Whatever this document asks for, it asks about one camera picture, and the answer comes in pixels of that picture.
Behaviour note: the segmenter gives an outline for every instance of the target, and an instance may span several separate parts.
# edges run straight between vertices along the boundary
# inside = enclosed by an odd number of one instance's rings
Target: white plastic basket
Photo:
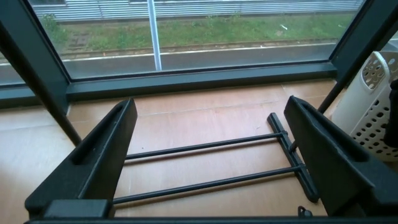
[[[390,83],[398,78],[398,52],[373,52],[351,82],[331,120],[382,161],[398,161],[383,137],[390,116]]]

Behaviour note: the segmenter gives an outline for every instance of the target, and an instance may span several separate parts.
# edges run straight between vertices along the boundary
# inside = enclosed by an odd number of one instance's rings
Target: green lawn
[[[158,21],[161,47],[268,40],[339,38],[351,22],[352,14],[312,16],[231,17],[208,16],[194,21]],[[67,51],[72,34],[88,33],[82,51],[137,49],[152,47],[149,22],[60,25],[52,16],[42,23],[58,51]]]

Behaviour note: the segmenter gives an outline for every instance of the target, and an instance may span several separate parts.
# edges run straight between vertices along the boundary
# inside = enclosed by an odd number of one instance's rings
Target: black cloth
[[[384,143],[390,147],[398,147],[398,80],[390,84],[390,119],[386,126]]]

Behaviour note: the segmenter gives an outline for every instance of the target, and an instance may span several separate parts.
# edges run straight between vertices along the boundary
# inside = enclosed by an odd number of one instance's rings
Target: tiled floor
[[[333,85],[333,81],[325,80],[138,97],[135,101],[139,117],[129,153],[267,134],[271,129],[266,118],[271,112],[277,113],[290,132],[283,116],[287,98],[295,95],[317,107]],[[120,100],[76,103],[68,117],[84,137]],[[42,108],[0,111],[0,127],[0,217],[5,223],[22,223],[28,219],[24,199],[67,156],[73,145]],[[288,165],[275,141],[141,159],[126,163],[115,196]],[[294,175],[283,177],[286,178],[273,177],[178,197],[130,203],[119,206],[116,215],[296,215],[299,205],[316,215],[325,214],[321,203],[315,205],[305,198]]]

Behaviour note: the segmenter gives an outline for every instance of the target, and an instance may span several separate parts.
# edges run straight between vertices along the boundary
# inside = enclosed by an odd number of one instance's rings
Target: corrugated metal fence
[[[204,0],[156,1],[157,17],[211,16],[228,14],[280,14],[356,11],[364,0]],[[55,15],[58,21],[148,18],[146,1],[65,0],[64,5],[35,6],[38,16]]]

